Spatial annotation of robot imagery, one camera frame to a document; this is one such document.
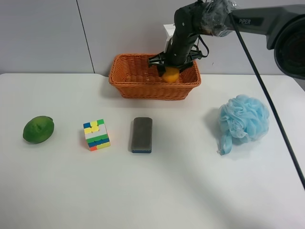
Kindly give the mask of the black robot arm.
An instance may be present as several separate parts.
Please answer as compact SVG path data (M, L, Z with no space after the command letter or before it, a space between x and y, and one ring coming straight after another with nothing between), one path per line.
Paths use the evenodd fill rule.
M167 67L183 72L195 60L207 57L196 45L196 41L203 41L202 35L224 37L235 31L266 36L266 47L274 51L278 68L292 78L305 78L303 4L237 9L232 0L197 0L175 12L173 25L164 51L148 59L148 65L155 65L160 76Z

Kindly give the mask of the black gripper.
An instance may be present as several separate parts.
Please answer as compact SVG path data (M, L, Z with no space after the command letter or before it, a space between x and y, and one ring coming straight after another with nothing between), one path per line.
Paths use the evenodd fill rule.
M157 66L159 77L166 72L166 67L175 67L182 73L193 66L193 61L203 57L196 41L203 39L196 33L174 33L165 52L148 58L148 66Z

